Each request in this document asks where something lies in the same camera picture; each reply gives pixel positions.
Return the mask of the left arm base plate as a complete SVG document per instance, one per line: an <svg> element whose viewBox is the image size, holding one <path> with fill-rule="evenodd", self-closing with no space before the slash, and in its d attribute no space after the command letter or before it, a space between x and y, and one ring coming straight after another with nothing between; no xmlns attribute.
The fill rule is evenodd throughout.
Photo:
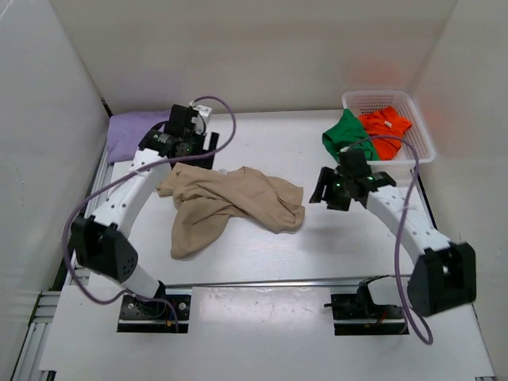
<svg viewBox="0 0 508 381"><path fill-rule="evenodd" d="M117 320L118 333L170 333L186 334L191 315L192 291L190 288L167 288L166 299L173 311L160 302L142 302L124 295Z"/></svg>

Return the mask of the beige t shirt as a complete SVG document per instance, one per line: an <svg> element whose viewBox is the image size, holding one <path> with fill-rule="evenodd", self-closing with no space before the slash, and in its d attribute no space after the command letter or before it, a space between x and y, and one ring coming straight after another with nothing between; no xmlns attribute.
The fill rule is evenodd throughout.
<svg viewBox="0 0 508 381"><path fill-rule="evenodd" d="M177 209L171 231L177 260L214 243L232 217L250 218L273 233L293 232L305 218L302 187L251 167L220 172L178 163L156 190Z"/></svg>

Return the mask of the purple t shirt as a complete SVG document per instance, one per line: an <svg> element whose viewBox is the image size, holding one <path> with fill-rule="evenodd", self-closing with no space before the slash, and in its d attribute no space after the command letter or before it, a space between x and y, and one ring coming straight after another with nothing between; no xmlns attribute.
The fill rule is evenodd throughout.
<svg viewBox="0 0 508 381"><path fill-rule="evenodd" d="M107 162L114 164L131 160L147 131L157 123L166 121L169 116L170 110L132 111L113 115L106 138Z"/></svg>

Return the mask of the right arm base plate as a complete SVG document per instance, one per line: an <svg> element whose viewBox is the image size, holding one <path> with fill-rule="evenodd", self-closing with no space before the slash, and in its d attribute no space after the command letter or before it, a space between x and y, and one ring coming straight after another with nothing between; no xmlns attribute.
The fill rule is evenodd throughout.
<svg viewBox="0 0 508 381"><path fill-rule="evenodd" d="M335 336L404 336L409 334L402 308L390 304L376 304L370 296L331 294L324 305L331 309Z"/></svg>

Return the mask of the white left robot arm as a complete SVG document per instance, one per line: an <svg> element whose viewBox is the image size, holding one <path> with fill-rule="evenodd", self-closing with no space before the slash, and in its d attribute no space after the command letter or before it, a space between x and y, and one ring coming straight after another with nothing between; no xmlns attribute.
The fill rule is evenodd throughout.
<svg viewBox="0 0 508 381"><path fill-rule="evenodd" d="M71 217L63 236L69 238L80 266L102 275L139 299L139 308L150 318L164 313L165 286L139 264L129 242L133 224L156 185L178 162L192 162L210 169L218 146L218 133L211 133L204 149L204 133L183 129L170 134L150 129L142 138L129 170L118 180L98 190L92 198L110 190L106 200L90 216Z"/></svg>

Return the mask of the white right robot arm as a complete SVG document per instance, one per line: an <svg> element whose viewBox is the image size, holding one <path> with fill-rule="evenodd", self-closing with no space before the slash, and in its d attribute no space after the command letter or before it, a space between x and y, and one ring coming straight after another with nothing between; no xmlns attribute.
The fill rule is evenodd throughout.
<svg viewBox="0 0 508 381"><path fill-rule="evenodd" d="M310 198L331 210L347 211L359 202L394 235L410 255L414 270L406 294L415 312L429 317L476 300L475 250L453 243L417 211L404 206L406 197L386 172L350 177L338 168L323 167Z"/></svg>

